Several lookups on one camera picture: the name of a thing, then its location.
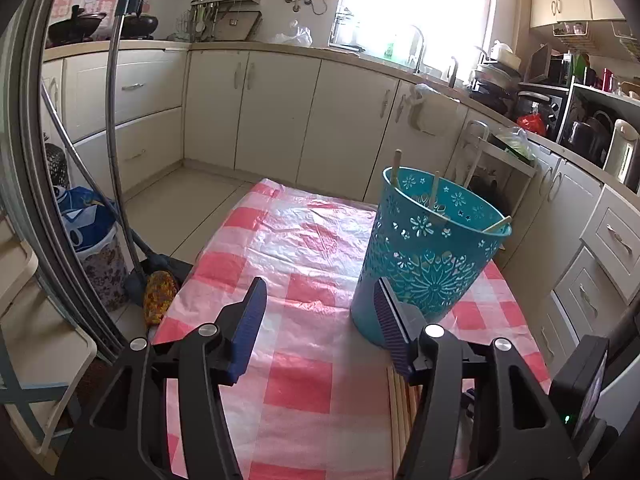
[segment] checkered tablecloth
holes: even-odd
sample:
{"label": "checkered tablecloth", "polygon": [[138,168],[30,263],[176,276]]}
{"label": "checkered tablecloth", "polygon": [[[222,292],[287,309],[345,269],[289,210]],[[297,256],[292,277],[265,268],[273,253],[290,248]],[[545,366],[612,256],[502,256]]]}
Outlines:
{"label": "checkered tablecloth", "polygon": [[[386,351],[349,317],[375,210],[263,180],[201,252],[155,343],[182,338],[240,301],[254,276],[268,304],[247,373],[221,386],[245,479],[390,480]],[[548,374],[493,262],[442,321],[461,339],[510,339],[543,386]],[[172,470],[186,477],[177,382],[167,391]]]}

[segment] mop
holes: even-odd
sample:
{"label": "mop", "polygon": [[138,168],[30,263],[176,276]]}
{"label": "mop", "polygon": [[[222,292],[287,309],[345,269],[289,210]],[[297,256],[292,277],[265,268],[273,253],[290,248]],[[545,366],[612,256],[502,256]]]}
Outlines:
{"label": "mop", "polygon": [[[118,158],[116,153],[116,133],[115,133],[115,83],[116,70],[118,63],[118,48],[120,46],[120,32],[122,30],[122,22],[124,15],[127,14],[129,0],[118,0],[116,6],[113,29],[111,31],[111,40],[109,45],[109,58],[107,62],[107,91],[106,91],[106,135],[107,135],[107,153],[109,157],[109,170],[111,173],[111,183],[114,190],[114,203],[109,200],[98,186],[91,173],[88,171],[84,162],[78,155],[71,139],[66,132],[60,117],[53,106],[49,92],[44,82],[40,82],[40,95],[42,96],[45,106],[49,111],[49,115],[53,124],[60,135],[62,143],[69,152],[71,159],[78,167],[82,176],[88,182],[89,186],[100,197],[101,202],[114,215],[115,219],[122,226],[127,243],[127,249],[131,255],[133,262],[133,270],[127,276],[124,287],[127,291],[129,299],[139,306],[143,306],[147,277],[154,272],[165,271],[171,274],[178,288],[182,286],[193,267],[191,264],[171,258],[165,254],[157,254],[140,238],[140,236],[130,227],[127,214],[124,209],[124,199],[122,194],[122,184],[120,182],[120,173],[118,170]],[[140,262],[136,247],[145,254],[146,260]]]}

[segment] bundle of wooden sticks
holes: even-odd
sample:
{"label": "bundle of wooden sticks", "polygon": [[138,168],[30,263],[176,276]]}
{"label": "bundle of wooden sticks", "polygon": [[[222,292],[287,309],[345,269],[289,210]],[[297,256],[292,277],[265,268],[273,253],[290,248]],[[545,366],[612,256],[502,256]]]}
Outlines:
{"label": "bundle of wooden sticks", "polygon": [[415,413],[420,403],[422,386],[409,386],[391,365],[386,368],[386,374],[389,381],[391,445],[394,476],[396,476],[406,444],[409,442]]}

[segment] red plastic bag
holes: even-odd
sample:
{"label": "red plastic bag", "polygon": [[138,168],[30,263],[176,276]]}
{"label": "red plastic bag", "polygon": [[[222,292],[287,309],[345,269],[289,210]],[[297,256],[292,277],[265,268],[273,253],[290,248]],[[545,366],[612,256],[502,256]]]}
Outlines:
{"label": "red plastic bag", "polygon": [[540,137],[546,137],[546,126],[540,114],[518,117],[516,124],[525,130],[538,134]]}

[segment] hanging basket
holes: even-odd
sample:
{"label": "hanging basket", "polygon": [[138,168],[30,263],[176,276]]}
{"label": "hanging basket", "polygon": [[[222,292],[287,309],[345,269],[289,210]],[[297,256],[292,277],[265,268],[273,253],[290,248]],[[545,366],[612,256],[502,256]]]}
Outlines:
{"label": "hanging basket", "polygon": [[400,189],[390,176],[391,168],[383,171],[382,198],[351,302],[356,327],[379,346],[384,339],[373,307],[376,280],[388,278],[399,301],[416,305],[427,322],[438,322],[511,234],[509,225],[482,232],[504,217],[468,189],[441,178],[435,205],[427,209],[431,173],[400,168]]}

